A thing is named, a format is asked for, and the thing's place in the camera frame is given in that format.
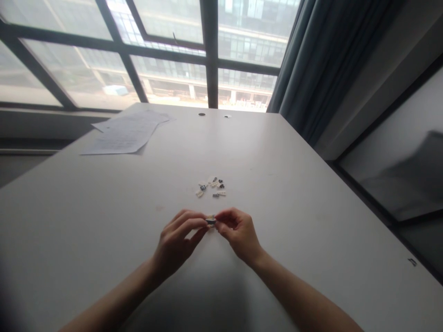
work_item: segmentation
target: curtain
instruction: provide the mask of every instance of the curtain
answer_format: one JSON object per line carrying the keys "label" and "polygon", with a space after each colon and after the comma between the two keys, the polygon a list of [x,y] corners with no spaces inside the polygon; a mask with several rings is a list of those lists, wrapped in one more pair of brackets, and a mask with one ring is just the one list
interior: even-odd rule
{"label": "curtain", "polygon": [[314,146],[404,0],[301,0],[268,112]]}

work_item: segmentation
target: hand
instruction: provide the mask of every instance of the hand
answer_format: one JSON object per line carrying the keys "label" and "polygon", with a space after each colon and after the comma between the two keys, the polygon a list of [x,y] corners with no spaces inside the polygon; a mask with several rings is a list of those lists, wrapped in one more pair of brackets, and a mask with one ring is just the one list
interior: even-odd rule
{"label": "hand", "polygon": [[216,215],[216,229],[229,241],[235,254],[251,266],[264,253],[258,242],[252,218],[234,207]]}
{"label": "hand", "polygon": [[[156,252],[152,257],[154,275],[161,283],[191,256],[208,231],[206,216],[201,212],[183,209],[163,229]],[[186,235],[200,228],[190,239]]]}

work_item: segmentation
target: sheet of paper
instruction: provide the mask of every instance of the sheet of paper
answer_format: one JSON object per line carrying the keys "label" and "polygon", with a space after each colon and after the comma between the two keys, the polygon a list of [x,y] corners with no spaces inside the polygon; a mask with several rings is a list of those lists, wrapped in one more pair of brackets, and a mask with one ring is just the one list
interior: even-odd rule
{"label": "sheet of paper", "polygon": [[81,154],[126,154],[144,146],[154,133],[158,122],[116,122],[102,133]]}
{"label": "sheet of paper", "polygon": [[123,117],[110,119],[108,121],[99,122],[96,124],[92,124],[94,127],[96,127],[101,132],[106,132],[110,130],[116,123],[127,123],[127,125],[131,125],[133,122],[157,122],[157,123],[166,123],[168,121],[175,120],[174,118],[170,117],[168,114],[159,114],[154,111],[143,111],[143,112],[137,112],[134,114],[126,115]]}

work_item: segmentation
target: white table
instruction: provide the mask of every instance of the white table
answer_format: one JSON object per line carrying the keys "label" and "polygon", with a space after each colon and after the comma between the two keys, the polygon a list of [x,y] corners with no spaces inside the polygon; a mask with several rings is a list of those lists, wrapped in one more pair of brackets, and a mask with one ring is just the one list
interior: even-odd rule
{"label": "white table", "polygon": [[[33,331],[53,331],[150,257],[183,207],[250,213],[262,246],[365,331],[441,331],[443,287],[279,114],[135,104],[177,118],[143,153],[81,156],[94,130],[0,190],[2,273]],[[205,112],[205,117],[197,114]],[[226,197],[198,199],[215,175]],[[293,331],[216,231],[128,329]]]}

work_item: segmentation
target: small plastic piece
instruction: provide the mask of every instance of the small plastic piece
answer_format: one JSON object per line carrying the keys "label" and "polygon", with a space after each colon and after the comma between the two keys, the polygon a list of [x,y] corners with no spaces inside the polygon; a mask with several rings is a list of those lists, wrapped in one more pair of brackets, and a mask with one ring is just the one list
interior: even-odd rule
{"label": "small plastic piece", "polygon": [[216,215],[215,214],[213,214],[213,215],[209,215],[209,216],[207,216],[206,217],[206,222],[208,223],[208,225],[211,225],[211,227],[213,227],[214,226],[214,224],[216,223]]}

